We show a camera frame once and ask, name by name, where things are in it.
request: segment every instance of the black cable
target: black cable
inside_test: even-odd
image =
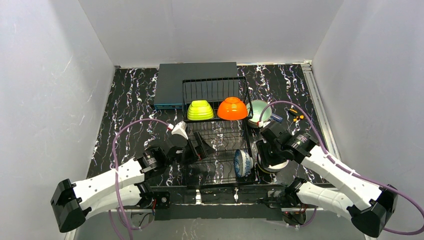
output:
[[[293,214],[291,214],[291,213],[288,213],[288,214],[286,214],[286,216],[285,216],[288,220],[290,220],[290,221],[293,221],[293,222],[295,222],[295,223],[297,223],[297,224],[299,224],[299,225],[302,225],[303,223],[300,223],[297,219],[296,219],[296,217],[295,217],[295,215],[293,215]]]
[[[144,220],[145,220],[145,218],[146,218],[148,215],[150,215],[150,214],[152,214],[152,213],[151,213],[151,212],[149,212],[149,213],[147,213],[147,214],[145,214],[145,215],[144,215],[144,217],[143,217],[143,219],[141,220],[140,225],[138,225],[138,227],[141,227],[141,226],[142,226],[143,221],[144,221]]]

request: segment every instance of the lime green bowl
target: lime green bowl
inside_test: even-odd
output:
[[[188,107],[187,118],[191,121],[208,120],[214,117],[214,110],[206,100],[196,100]]]

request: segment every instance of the light green bowl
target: light green bowl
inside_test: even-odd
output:
[[[249,119],[249,121],[247,121],[247,124],[252,127],[257,129],[258,128],[258,122],[259,122],[259,117],[261,116],[262,110],[264,110],[264,108],[268,105],[268,103],[266,101],[262,101],[262,100],[253,100],[251,101],[252,103],[252,109],[253,109],[253,117],[251,119]],[[250,111],[250,104],[246,104],[247,107],[247,111]],[[262,122],[266,122],[270,119],[271,114],[273,113],[271,107],[268,107],[265,112],[263,113],[262,116]]]
[[[187,118],[192,121],[208,120],[214,117],[214,110],[206,100],[193,101],[188,107]]]

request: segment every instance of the white plastic part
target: white plastic part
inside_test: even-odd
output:
[[[119,189],[144,182],[145,175],[140,172],[141,170],[142,167],[135,158],[119,166]],[[115,174],[116,170],[112,169],[98,176],[74,182],[76,184],[73,188],[75,196],[82,199],[82,202],[79,203],[81,209],[85,210],[91,207],[95,202],[112,193],[116,198]]]
[[[352,206],[353,202],[341,192],[322,188],[307,182],[299,188],[297,196],[304,204],[319,206],[346,219],[352,218],[346,208]]]
[[[237,194],[239,192],[239,189],[236,187],[234,190],[235,190],[234,200],[237,203],[239,201],[239,195]]]
[[[365,210],[371,207],[369,203],[370,200],[377,200],[382,193],[378,185],[349,175],[339,169],[335,164],[332,164],[319,146],[315,146],[310,151],[310,154],[311,156],[305,157],[301,164],[314,170],[317,174],[332,183],[342,193],[346,194],[359,210]],[[337,164],[351,170],[351,168],[334,156],[332,156],[332,159],[335,160]]]
[[[278,170],[285,168],[287,166],[287,164],[289,164],[289,160],[287,160],[283,163],[274,165],[274,166],[269,165],[268,167],[265,167],[264,170],[269,171],[269,172],[275,172],[275,171],[278,171]]]
[[[196,205],[202,204],[202,195],[198,189],[196,189]]]
[[[263,128],[265,128],[265,127],[266,127],[266,126],[268,126],[268,124],[270,124],[270,123],[271,123],[270,121],[266,121],[266,122],[264,122],[264,123],[263,123],[263,126],[262,126],[262,127],[263,127]]]
[[[174,129],[174,125],[172,125],[171,123],[168,123],[168,127],[169,130],[173,130]]]
[[[140,190],[136,185],[129,185],[119,190],[120,198],[124,206],[136,205],[141,197]],[[111,193],[102,199],[94,202],[91,205],[91,211],[87,214],[85,219],[89,219],[94,215],[109,211],[111,209],[117,209],[119,207],[117,194]]]
[[[186,133],[187,123],[185,121],[180,121],[172,130],[172,135],[178,134],[183,136],[185,139],[189,139]]]

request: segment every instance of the black platform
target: black platform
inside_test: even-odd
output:
[[[167,63],[159,65],[154,108],[181,109],[183,80],[237,77],[236,62]]]
[[[321,135],[321,126],[300,64],[243,65],[238,66],[238,75],[246,77],[253,100],[262,99],[266,102],[286,100],[301,106],[311,117]],[[181,109],[155,110],[151,108],[156,98],[157,76],[157,68],[116,70],[88,170],[88,178],[113,168],[112,141],[116,131],[123,126],[140,118],[156,118],[173,125],[183,120]],[[287,113],[288,108],[290,106],[282,104],[273,107],[272,112],[284,119],[283,123],[290,132],[297,130],[311,132],[311,127],[306,121],[293,122],[292,116]],[[213,123],[212,126],[211,123],[208,124],[203,126],[203,129],[213,131],[215,127],[222,127],[219,122]],[[241,131],[238,124],[233,124],[233,129]],[[163,141],[167,135],[166,127],[155,122],[134,125],[117,141],[118,159],[126,162],[132,157],[139,157],[147,147]],[[249,137],[254,159],[257,153],[255,142],[260,139],[258,135],[257,130],[250,130]],[[237,138],[233,139],[234,141],[228,144],[241,144]],[[221,138],[217,137],[216,143],[221,143],[220,140]],[[191,186],[194,184],[193,177],[201,176],[201,179],[197,181],[199,186],[206,182],[215,183],[214,180],[216,184],[221,184],[221,180],[224,181],[224,177],[227,177],[225,174],[231,172],[231,166],[226,162],[212,161],[206,164],[207,167],[198,168],[198,164],[185,166],[175,163],[162,176],[151,178],[148,182],[153,188]],[[295,177],[305,178],[314,184],[326,183],[321,176],[293,161],[277,174],[255,171],[254,175],[258,180],[256,186],[259,188],[261,188],[259,185],[288,185]]]

